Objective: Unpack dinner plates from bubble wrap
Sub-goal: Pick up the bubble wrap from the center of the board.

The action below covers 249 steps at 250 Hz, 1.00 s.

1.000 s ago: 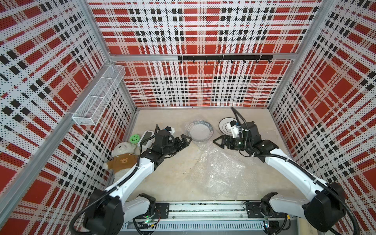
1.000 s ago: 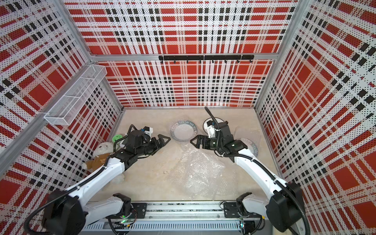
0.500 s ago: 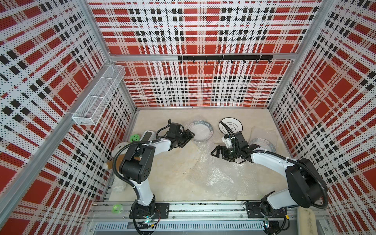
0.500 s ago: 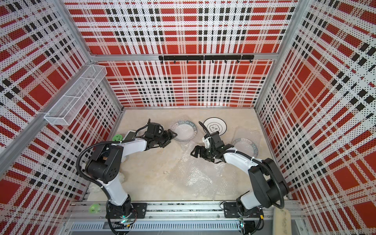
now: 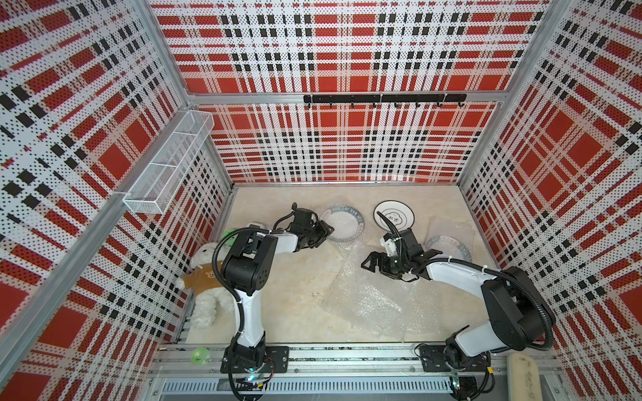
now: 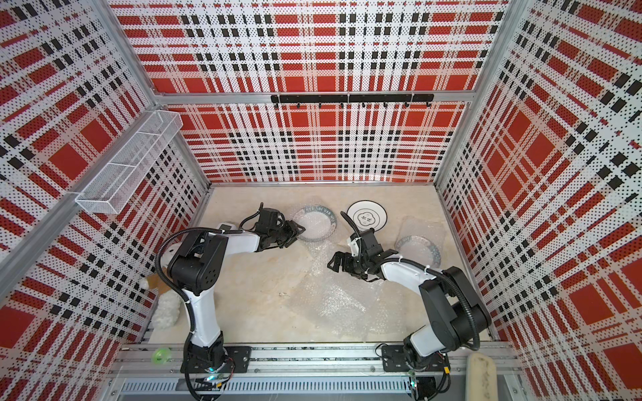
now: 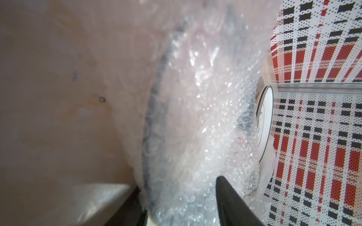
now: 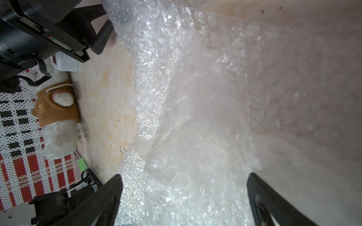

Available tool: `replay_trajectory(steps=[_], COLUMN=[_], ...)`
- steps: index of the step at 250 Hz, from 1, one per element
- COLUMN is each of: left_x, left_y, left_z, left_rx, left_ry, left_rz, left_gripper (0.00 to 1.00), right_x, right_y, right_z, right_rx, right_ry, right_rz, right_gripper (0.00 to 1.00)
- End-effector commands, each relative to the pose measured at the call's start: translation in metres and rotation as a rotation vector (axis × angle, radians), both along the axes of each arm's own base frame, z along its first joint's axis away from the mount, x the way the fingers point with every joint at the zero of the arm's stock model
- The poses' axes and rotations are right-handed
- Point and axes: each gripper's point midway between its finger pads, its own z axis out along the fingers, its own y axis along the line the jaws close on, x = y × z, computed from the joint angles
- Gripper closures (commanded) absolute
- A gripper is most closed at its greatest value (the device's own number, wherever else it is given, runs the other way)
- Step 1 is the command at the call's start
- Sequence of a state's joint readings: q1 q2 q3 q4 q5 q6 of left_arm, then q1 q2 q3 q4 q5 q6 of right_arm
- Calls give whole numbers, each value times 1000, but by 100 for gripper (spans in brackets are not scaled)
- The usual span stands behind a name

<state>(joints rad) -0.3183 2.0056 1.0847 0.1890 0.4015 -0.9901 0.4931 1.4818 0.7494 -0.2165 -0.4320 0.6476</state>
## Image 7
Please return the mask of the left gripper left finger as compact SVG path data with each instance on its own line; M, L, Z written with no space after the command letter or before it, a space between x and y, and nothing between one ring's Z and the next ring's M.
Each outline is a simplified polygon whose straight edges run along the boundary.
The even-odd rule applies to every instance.
M147 211L142 209L139 193L136 187L105 226L146 226Z

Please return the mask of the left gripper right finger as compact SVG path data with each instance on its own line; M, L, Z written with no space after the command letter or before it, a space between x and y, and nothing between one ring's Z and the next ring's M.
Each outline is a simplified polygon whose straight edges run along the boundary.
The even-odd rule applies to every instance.
M216 201L221 226L262 226L224 176L216 179Z

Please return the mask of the grey rimmed plate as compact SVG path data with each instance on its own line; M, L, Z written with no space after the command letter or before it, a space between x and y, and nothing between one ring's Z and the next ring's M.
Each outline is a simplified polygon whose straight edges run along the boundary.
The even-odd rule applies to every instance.
M185 21L152 85L142 150L146 210L158 226L220 225L216 179L240 197L259 179L255 93L259 60L231 6Z

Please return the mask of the white plate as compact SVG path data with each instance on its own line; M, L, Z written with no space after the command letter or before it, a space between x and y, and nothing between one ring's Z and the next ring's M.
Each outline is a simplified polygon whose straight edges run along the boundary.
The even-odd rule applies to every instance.
M265 150L267 147L273 116L273 88L272 86L264 87L261 95L259 96L258 105L256 109L257 119L257 150L259 162L262 161Z

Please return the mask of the bubble wrap of plate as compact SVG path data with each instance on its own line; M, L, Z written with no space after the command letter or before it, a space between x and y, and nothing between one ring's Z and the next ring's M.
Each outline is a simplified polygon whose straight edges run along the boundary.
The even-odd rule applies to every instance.
M124 1L116 118L157 226L260 224L257 84L280 1Z

